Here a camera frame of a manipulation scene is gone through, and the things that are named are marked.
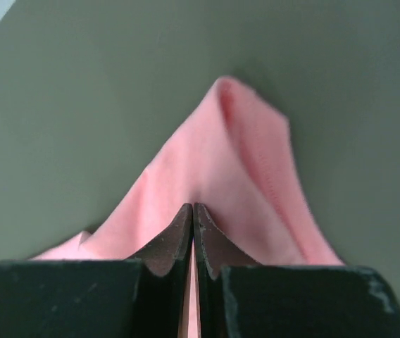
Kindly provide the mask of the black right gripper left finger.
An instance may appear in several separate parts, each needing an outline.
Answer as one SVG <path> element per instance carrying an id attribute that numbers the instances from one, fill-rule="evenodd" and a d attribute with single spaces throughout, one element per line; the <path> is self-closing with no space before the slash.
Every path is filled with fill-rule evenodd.
<path id="1" fill-rule="evenodd" d="M 0 261 L 0 337 L 186 337 L 193 208 L 123 260 Z"/>

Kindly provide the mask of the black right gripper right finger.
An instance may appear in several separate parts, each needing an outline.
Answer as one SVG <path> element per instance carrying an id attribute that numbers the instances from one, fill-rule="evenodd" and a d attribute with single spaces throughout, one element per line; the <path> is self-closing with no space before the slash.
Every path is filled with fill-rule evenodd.
<path id="1" fill-rule="evenodd" d="M 389 284 L 363 266 L 262 265 L 193 212 L 202 337 L 400 337 Z"/>

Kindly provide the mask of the pink t shirt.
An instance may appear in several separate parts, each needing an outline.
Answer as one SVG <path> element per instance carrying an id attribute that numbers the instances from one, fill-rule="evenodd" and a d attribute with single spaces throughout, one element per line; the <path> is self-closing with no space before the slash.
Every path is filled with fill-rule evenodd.
<path id="1" fill-rule="evenodd" d="M 231 77 L 214 83 L 95 233 L 81 232 L 42 258 L 124 258 L 195 202 L 262 263 L 340 262 L 301 190 L 288 120 Z"/>

